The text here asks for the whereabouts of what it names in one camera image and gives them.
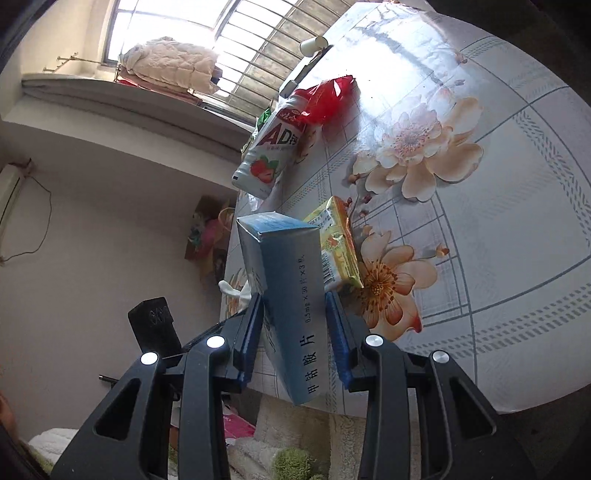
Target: electrical cord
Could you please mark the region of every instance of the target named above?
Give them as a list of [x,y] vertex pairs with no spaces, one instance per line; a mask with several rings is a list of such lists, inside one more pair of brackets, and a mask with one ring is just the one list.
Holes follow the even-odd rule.
[[48,194],[49,194],[49,217],[47,218],[47,228],[45,229],[45,235],[43,235],[43,239],[41,240],[41,243],[39,244],[39,246],[31,251],[31,252],[21,252],[19,254],[15,254],[15,255],[11,255],[8,258],[4,258],[3,256],[0,255],[0,265],[4,265],[6,262],[8,262],[9,260],[11,260],[12,258],[15,257],[20,257],[21,255],[30,255],[30,254],[35,254],[39,251],[39,249],[41,248],[41,246],[43,245],[43,242],[45,241],[46,237],[47,237],[47,232],[49,231],[49,224],[51,222],[51,214],[53,213],[53,205],[51,204],[51,190],[46,189],[40,182],[39,180],[37,180],[35,177],[33,176],[29,176],[27,178],[30,178],[32,180],[35,180],[35,182],[43,189],[45,190]]

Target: barcode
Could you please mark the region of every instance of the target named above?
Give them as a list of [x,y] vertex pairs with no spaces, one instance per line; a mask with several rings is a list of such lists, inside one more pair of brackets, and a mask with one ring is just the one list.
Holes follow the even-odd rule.
[[322,279],[324,280],[324,285],[335,281],[335,276],[330,265],[330,253],[326,250],[322,250]]

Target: blue medicine box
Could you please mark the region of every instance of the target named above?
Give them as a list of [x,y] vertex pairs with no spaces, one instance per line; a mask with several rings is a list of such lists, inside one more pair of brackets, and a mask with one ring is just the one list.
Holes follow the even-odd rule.
[[324,282],[317,226],[276,212],[238,218],[248,282],[265,305],[261,337],[291,401],[328,390]]

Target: green fuzzy toy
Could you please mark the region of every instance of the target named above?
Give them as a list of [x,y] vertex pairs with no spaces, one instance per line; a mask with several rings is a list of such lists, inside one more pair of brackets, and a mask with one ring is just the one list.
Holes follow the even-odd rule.
[[297,448],[277,453],[273,462],[273,480],[309,480],[312,470],[310,454]]

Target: window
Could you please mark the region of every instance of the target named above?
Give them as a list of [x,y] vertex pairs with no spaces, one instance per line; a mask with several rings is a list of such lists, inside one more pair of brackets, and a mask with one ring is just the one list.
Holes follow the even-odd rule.
[[106,63],[164,36],[213,48],[223,75],[208,104],[253,121],[301,60],[299,43],[322,35],[356,0],[118,0]]

